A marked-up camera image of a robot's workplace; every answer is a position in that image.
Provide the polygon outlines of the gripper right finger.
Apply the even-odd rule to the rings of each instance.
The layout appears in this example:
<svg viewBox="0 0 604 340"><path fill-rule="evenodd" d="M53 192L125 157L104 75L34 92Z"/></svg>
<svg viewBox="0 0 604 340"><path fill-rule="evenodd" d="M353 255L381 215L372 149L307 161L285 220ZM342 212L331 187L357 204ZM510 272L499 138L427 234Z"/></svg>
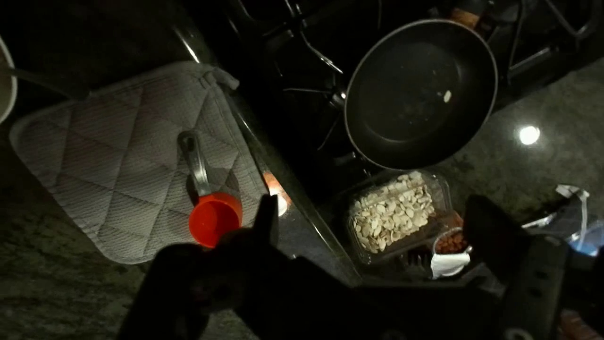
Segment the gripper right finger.
<svg viewBox="0 0 604 340"><path fill-rule="evenodd" d="M548 235L531 235L482 195L466 200L463 233L474 253L505 285L489 324L492 340L552 340L568 245Z"/></svg>

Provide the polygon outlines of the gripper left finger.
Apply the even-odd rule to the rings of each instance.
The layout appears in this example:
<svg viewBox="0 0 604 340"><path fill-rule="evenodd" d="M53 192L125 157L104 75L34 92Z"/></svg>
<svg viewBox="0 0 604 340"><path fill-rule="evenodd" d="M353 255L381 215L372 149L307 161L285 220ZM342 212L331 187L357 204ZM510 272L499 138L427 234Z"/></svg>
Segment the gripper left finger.
<svg viewBox="0 0 604 340"><path fill-rule="evenodd" d="M278 197L263 195L251 228L222 236L213 250L182 243L160 250L117 340L199 340L210 315L239 307L278 222Z"/></svg>

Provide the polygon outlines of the orange measuring cup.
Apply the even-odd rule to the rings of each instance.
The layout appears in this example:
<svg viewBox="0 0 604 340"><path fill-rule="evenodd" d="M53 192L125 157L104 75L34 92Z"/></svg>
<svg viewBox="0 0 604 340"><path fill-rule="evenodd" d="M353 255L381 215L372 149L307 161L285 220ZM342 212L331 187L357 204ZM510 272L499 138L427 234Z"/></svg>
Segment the orange measuring cup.
<svg viewBox="0 0 604 340"><path fill-rule="evenodd" d="M187 163L187 192L193 203L188 231L201 246L214 249L225 234L243 226L242 203L227 192L211 189L198 134L183 131L177 144Z"/></svg>

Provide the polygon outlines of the grey quilted pot holder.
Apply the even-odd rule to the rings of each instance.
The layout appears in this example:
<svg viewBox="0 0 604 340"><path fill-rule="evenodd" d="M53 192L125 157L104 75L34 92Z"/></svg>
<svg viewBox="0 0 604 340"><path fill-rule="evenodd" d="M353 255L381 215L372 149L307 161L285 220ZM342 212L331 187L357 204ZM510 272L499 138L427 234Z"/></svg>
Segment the grey quilted pot holder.
<svg viewBox="0 0 604 340"><path fill-rule="evenodd" d="M182 131L201 142L210 188L239 198L253 223L266 185L229 103L238 86L218 67L177 62L28 114L9 141L106 258L144 263L193 241Z"/></svg>

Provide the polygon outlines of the clear plastic bag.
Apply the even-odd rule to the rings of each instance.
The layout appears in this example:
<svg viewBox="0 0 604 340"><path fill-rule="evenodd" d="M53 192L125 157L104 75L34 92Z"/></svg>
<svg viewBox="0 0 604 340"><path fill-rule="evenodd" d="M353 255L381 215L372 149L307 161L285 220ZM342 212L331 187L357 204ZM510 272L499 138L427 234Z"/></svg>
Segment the clear plastic bag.
<svg viewBox="0 0 604 340"><path fill-rule="evenodd" d="M544 216L523 223L522 228L565 239L573 250L598 256L604 249L604 218L589 212L590 193L568 184L558 184L556 192L562 198L560 204Z"/></svg>

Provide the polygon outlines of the small container of brown nuts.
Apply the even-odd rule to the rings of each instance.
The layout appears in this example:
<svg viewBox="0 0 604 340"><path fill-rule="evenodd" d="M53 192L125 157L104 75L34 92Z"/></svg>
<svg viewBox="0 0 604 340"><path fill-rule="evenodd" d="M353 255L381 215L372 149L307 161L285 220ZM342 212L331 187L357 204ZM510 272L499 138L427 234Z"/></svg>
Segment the small container of brown nuts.
<svg viewBox="0 0 604 340"><path fill-rule="evenodd" d="M470 244L462 233L462 218L457 212L442 220L442 231L432 244L430 260L431 278L451 278L470 264Z"/></svg>

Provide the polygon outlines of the clear container of pale seeds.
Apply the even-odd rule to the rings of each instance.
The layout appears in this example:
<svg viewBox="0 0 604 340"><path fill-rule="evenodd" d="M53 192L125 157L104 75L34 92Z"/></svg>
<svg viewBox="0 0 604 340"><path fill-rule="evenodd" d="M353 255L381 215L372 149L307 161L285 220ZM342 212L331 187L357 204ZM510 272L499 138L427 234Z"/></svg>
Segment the clear container of pale seeds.
<svg viewBox="0 0 604 340"><path fill-rule="evenodd" d="M426 245L452 212L444 177L413 171L358 194L345 225L359 261L372 265Z"/></svg>

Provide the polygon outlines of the black stove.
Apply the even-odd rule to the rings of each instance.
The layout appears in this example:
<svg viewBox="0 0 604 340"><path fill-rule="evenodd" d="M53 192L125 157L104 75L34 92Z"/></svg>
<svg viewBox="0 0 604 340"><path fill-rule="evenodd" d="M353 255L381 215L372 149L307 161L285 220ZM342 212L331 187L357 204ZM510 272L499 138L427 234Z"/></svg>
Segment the black stove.
<svg viewBox="0 0 604 340"><path fill-rule="evenodd" d="M243 99L237 100L244 116L255 115L255 122L265 131L273 151L279 153L281 165L278 178L287 179L296 196L301 196L304 206L321 217L321 225L330 228L334 237L336 252L356 275L371 280L406 280L411 273L399 261L399 256L377 264L362 264L356 256L352 242L345 230L347 204L354 195L365 189L383 184L393 172L382 170L363 159L347 137L344 116L343 132L345 147L337 144L334 148L317 150L310 139L303 135L303 127L296 124L293 113L277 95L276 86L258 69L255 55L248 52L229 23L229 13L225 8L228 0L183 0L184 7L209 41L212 52L218 60L240 80ZM384 0L383 26L379 41L394 29L425 18L444 17L456 0ZM486 17L479 31L485 35L494 52L500 72L500 90L492 115L496 121L506 122L504 114L516 113L527 118L529 113L523 105L529 103L559 79L569 79L567 72L552 82L540 87L520 88L515 91L504 81L504 66L507 58L512 24L516 8L513 0L490 0ZM581 69L596 61L573 69Z"/></svg>

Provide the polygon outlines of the black frying pan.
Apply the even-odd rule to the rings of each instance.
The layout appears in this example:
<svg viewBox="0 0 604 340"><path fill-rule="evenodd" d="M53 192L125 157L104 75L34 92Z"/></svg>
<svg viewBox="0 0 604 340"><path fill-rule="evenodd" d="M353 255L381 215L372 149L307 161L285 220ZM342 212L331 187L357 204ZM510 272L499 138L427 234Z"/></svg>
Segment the black frying pan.
<svg viewBox="0 0 604 340"><path fill-rule="evenodd" d="M359 155L416 170L462 149L489 118L497 63L476 31L489 0L458 0L448 18L401 26L380 39L350 78L344 122Z"/></svg>

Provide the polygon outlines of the black burner grate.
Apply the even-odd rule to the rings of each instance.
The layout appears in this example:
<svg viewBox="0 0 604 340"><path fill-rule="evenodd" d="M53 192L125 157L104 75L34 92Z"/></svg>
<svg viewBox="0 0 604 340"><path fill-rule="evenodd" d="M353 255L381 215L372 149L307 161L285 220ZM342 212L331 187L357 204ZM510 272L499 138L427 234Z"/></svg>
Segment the black burner grate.
<svg viewBox="0 0 604 340"><path fill-rule="evenodd" d="M543 86L604 55L604 0L513 0L509 88Z"/></svg>
<svg viewBox="0 0 604 340"><path fill-rule="evenodd" d="M225 8L311 146L345 147L347 86L379 36L384 0L228 0Z"/></svg>

